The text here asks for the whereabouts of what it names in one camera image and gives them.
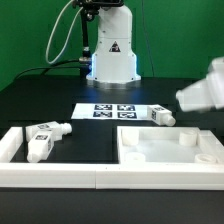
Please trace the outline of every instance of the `warning label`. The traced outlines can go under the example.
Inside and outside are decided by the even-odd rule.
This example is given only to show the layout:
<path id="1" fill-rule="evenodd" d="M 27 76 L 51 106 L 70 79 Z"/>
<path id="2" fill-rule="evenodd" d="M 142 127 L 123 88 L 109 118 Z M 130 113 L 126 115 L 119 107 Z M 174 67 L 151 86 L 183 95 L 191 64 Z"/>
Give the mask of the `warning label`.
<path id="1" fill-rule="evenodd" d="M 111 47 L 110 52 L 121 52 L 116 41 L 114 42 L 113 46 Z"/>

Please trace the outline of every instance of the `black table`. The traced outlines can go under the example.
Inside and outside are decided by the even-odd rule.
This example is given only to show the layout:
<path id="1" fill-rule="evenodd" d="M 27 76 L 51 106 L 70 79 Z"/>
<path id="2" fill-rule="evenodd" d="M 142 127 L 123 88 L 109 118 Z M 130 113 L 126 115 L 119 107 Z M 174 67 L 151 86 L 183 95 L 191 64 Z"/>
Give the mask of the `black table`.
<path id="1" fill-rule="evenodd" d="M 195 80 L 144 78 L 140 88 L 103 90 L 73 76 L 26 76 L 0 92 L 0 137 L 11 126 L 70 122 L 47 163 L 118 163 L 117 126 L 151 121 L 71 120 L 76 103 L 160 104 L 176 126 L 211 130 L 224 144 L 224 111 L 183 113 L 176 91 Z M 23 144 L 13 162 L 26 161 Z M 0 189 L 0 223 L 224 223 L 223 191 Z"/>

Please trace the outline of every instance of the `cable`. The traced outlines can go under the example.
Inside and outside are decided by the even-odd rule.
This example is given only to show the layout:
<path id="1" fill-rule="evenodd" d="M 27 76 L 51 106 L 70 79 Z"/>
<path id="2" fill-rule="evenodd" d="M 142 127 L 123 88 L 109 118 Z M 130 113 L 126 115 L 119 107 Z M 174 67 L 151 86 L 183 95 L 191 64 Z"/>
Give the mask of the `cable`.
<path id="1" fill-rule="evenodd" d="M 16 79 L 19 79 L 23 74 L 27 73 L 27 72 L 30 72 L 30 71 L 37 71 L 37 70 L 43 70 L 43 69 L 49 69 L 49 70 L 52 70 L 52 69 L 71 69 L 71 68 L 78 68 L 78 69 L 89 69 L 89 65 L 83 65 L 83 66 L 72 66 L 72 67 L 38 67 L 38 68 L 30 68 L 30 69 L 27 69 L 25 71 L 22 71 L 20 72 L 18 75 L 16 75 L 16 77 L 14 78 L 14 81 Z"/>
<path id="2" fill-rule="evenodd" d="M 145 24 L 144 0 L 142 0 L 141 3 L 142 3 L 143 30 L 144 30 L 144 34 L 145 34 L 145 39 L 146 39 L 146 44 L 147 44 L 147 49 L 148 49 L 148 54 L 149 54 L 149 60 L 150 60 L 151 69 L 152 69 L 152 76 L 155 77 L 155 69 L 154 69 L 154 64 L 153 64 L 153 60 L 152 60 L 151 46 L 150 46 L 149 36 L 147 33 L 146 24 Z"/>
<path id="3" fill-rule="evenodd" d="M 40 75 L 45 75 L 45 74 L 46 74 L 49 70 L 51 70 L 51 68 L 53 68 L 53 67 L 57 67 L 57 66 L 59 66 L 59 65 L 64 65 L 64 64 L 73 63 L 73 62 L 79 62 L 79 60 L 78 60 L 78 59 L 74 59 L 74 60 L 65 60 L 65 61 L 57 62 L 57 63 L 51 65 L 52 67 L 48 67 L 48 68 L 44 69 L 44 71 L 41 72 Z"/>
<path id="4" fill-rule="evenodd" d="M 71 24 L 71 27 L 70 27 L 70 29 L 69 29 L 68 36 L 67 36 L 67 38 L 66 38 L 65 44 L 64 44 L 64 46 L 63 46 L 61 52 L 55 57 L 54 60 L 49 61 L 49 51 L 50 51 L 50 46 L 51 46 L 51 42 L 52 42 L 53 36 L 54 36 L 54 34 L 55 34 L 56 28 L 57 28 L 57 26 L 58 26 L 59 20 L 61 19 L 62 15 L 64 14 L 64 12 L 65 12 L 65 10 L 68 8 L 68 6 L 69 6 L 70 4 L 72 4 L 73 2 L 74 2 L 74 0 L 71 0 L 71 1 L 69 1 L 69 2 L 65 5 L 65 7 L 62 9 L 62 11 L 60 12 L 60 14 L 59 14 L 59 16 L 58 16 L 58 18 L 57 18 L 57 20 L 56 20 L 56 22 L 55 22 L 55 25 L 54 25 L 54 28 L 53 28 L 53 30 L 52 30 L 52 32 L 51 32 L 51 35 L 50 35 L 50 38 L 49 38 L 49 41 L 48 41 L 48 45 L 47 45 L 47 49 L 46 49 L 46 56 L 45 56 L 45 57 L 46 57 L 46 61 L 47 61 L 48 64 L 54 64 L 54 63 L 61 57 L 61 55 L 64 53 L 65 48 L 67 47 L 69 38 L 70 38 L 70 36 L 71 36 L 71 32 L 72 32 L 73 26 L 74 26 L 74 24 L 75 24 L 75 22 L 76 22 L 76 19 L 77 19 L 79 13 L 80 13 L 80 12 L 82 11 L 82 9 L 83 9 L 83 8 L 80 8 L 79 11 L 76 13 L 76 15 L 75 15 L 75 17 L 74 17 L 74 19 L 73 19 L 73 22 L 72 22 L 72 24 Z"/>

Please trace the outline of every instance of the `green backdrop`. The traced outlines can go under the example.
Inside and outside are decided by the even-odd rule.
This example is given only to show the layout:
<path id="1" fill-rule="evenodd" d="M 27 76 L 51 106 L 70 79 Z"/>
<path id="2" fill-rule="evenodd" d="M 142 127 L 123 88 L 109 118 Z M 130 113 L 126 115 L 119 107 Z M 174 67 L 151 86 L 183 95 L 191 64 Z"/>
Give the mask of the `green backdrop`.
<path id="1" fill-rule="evenodd" d="M 22 70 L 47 66 L 45 49 L 57 15 L 67 0 L 0 1 L 0 90 Z M 133 50 L 138 73 L 151 77 L 141 0 L 126 0 L 133 12 Z M 224 55 L 223 0 L 144 0 L 145 30 L 149 37 L 155 77 L 206 75 L 209 62 Z M 57 30 L 51 57 L 61 49 L 75 10 L 70 8 Z M 89 24 L 91 48 L 97 40 L 97 20 Z M 63 59 L 81 54 L 80 21 Z M 78 74 L 65 71 L 63 74 Z"/>

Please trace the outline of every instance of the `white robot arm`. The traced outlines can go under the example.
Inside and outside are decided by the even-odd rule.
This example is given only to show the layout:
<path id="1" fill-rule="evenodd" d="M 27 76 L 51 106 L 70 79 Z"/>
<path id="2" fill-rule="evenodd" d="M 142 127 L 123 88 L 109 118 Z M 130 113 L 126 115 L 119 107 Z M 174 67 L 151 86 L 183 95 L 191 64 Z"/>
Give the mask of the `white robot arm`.
<path id="1" fill-rule="evenodd" d="M 83 17 L 92 21 L 99 15 L 98 42 L 92 55 L 92 71 L 86 76 L 90 85 L 103 88 L 136 86 L 137 57 L 132 45 L 132 13 L 123 0 L 76 0 Z"/>
<path id="2" fill-rule="evenodd" d="M 176 98 L 184 112 L 224 107 L 224 57 L 214 59 L 205 79 L 180 90 Z"/>

